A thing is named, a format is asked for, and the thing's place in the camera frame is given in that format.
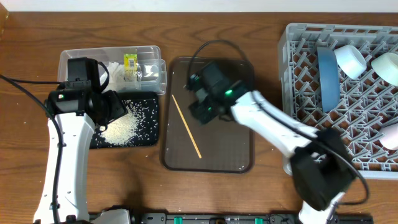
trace dish rack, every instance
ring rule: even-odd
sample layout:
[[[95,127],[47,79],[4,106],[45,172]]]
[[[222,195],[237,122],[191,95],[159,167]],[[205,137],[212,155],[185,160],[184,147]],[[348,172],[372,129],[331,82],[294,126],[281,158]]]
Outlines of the dish rack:
[[[368,67],[356,80],[339,67],[340,102],[324,113],[317,47],[334,50],[347,44],[362,53]],[[398,123],[398,88],[378,77],[370,64],[385,52],[397,51],[398,27],[289,24],[278,44],[284,112],[318,129],[337,129],[355,167],[367,179],[398,180],[398,151],[379,141],[382,127]]]

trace wood grain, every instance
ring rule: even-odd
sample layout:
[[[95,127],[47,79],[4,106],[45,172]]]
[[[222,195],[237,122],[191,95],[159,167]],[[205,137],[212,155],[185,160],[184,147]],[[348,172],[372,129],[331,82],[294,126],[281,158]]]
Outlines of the wood grain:
[[[61,51],[126,45],[158,45],[169,66],[205,41],[222,38],[241,46],[256,68],[256,87],[281,108],[277,43],[291,22],[398,26],[398,14],[13,12],[0,42],[0,68],[9,77],[56,80]],[[213,49],[203,56],[232,52]],[[24,86],[40,100],[55,88]],[[30,223],[44,185],[47,120],[32,100],[4,82],[0,82],[0,108],[0,222]],[[91,150],[89,211],[117,204],[183,213],[299,211],[301,200],[281,168],[281,153],[260,136],[255,137],[255,148],[256,165],[244,175],[171,172],[159,162],[159,146]],[[338,211],[371,213],[376,223],[395,223],[396,182],[370,180],[369,184],[372,194],[367,204]],[[363,194],[356,182],[345,200]]]

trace white bowl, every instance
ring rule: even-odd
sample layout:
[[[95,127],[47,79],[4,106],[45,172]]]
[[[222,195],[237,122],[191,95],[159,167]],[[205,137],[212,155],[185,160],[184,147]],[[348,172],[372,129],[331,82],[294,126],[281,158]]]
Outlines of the white bowl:
[[[382,128],[380,133],[383,133],[383,137],[380,138],[380,143],[390,149],[398,149],[398,124],[393,124],[388,127]]]
[[[347,76],[352,79],[358,78],[366,70],[366,61],[359,50],[346,45],[335,50],[337,64]]]
[[[384,53],[372,61],[372,68],[383,80],[398,86],[398,55]]]

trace plastic container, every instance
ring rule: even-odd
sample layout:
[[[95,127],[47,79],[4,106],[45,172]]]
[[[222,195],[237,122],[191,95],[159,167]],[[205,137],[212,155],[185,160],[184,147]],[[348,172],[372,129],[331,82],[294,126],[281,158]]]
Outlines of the plastic container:
[[[324,113],[317,47],[335,50],[344,45],[359,50],[366,71],[353,80],[339,69],[340,101]],[[398,151],[380,143],[381,128],[398,122],[398,88],[371,67],[375,58],[397,50],[398,27],[381,26],[289,24],[278,44],[284,112],[318,129],[337,129],[353,164],[367,179],[398,180]],[[284,170],[291,173],[287,159]]]
[[[124,54],[137,54],[137,63],[142,70],[142,80],[137,83],[121,82],[110,83],[109,87],[118,92],[153,91],[163,95],[167,87],[167,72],[165,61],[162,60],[158,46],[137,47],[103,47],[95,49],[64,50],[60,56],[58,66],[58,81],[67,80],[68,59],[88,57],[103,62],[106,66],[110,62],[124,65]],[[103,68],[99,67],[99,74],[103,74]]]

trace green connector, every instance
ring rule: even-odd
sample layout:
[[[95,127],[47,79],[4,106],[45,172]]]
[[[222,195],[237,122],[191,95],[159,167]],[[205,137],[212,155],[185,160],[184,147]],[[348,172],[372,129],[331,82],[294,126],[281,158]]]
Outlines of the green connector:
[[[174,224],[182,224],[182,217],[174,217]]]
[[[254,219],[254,224],[262,224],[262,218],[255,218]]]

